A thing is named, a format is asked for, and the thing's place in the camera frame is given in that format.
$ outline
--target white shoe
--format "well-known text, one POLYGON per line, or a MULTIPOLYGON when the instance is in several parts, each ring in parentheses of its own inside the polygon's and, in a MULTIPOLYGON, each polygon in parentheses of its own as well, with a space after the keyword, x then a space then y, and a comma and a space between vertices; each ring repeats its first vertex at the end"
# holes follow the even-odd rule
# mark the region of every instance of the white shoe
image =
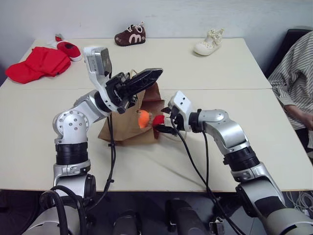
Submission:
POLYGON ((224 29, 220 31, 211 29, 208 31, 206 39, 195 45, 194 52, 200 55, 210 55, 215 52, 222 45, 223 31, 224 29))

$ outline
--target brown paper bag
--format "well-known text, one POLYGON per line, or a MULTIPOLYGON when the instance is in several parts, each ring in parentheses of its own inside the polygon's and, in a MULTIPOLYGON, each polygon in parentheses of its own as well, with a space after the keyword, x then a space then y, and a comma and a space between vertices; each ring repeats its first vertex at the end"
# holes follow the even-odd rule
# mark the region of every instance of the brown paper bag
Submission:
MULTIPOLYGON (((135 145, 157 142, 158 133, 154 133, 152 125, 141 129, 138 125, 138 109, 152 113, 152 119, 156 115, 161 115, 160 111, 164 108, 164 100, 158 90, 157 83, 145 91, 137 94, 137 103, 126 110, 123 114, 113 113, 113 136, 116 144, 135 145)), ((110 133, 107 121, 104 123, 98 138, 110 141, 110 133)))

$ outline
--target person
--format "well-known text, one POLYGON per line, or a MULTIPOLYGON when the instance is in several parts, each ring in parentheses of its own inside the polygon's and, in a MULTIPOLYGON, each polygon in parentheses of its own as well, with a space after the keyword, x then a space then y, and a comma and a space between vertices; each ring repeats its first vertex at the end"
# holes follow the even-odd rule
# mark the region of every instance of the person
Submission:
POLYGON ((289 49, 268 80, 313 164, 313 31, 289 49))

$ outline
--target brown shoe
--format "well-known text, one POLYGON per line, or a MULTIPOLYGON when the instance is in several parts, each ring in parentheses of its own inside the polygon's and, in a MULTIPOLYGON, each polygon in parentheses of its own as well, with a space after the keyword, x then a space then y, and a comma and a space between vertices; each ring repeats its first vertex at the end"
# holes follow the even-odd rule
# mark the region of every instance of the brown shoe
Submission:
POLYGON ((140 24, 131 24, 124 32, 116 34, 114 37, 116 44, 125 47, 141 44, 146 41, 146 31, 143 27, 144 22, 140 24))

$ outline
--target striped shirt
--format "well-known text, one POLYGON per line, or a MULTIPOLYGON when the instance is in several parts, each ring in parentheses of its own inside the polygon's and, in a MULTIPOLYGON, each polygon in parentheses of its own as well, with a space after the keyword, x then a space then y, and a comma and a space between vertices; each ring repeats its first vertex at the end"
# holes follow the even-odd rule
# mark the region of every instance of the striped shirt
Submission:
MULTIPOLYGON (((301 37, 287 52, 268 78, 281 105, 296 105, 313 114, 313 31, 301 37)), ((295 130, 306 128, 287 114, 295 130)), ((313 148, 313 131, 309 131, 308 148, 313 148)))

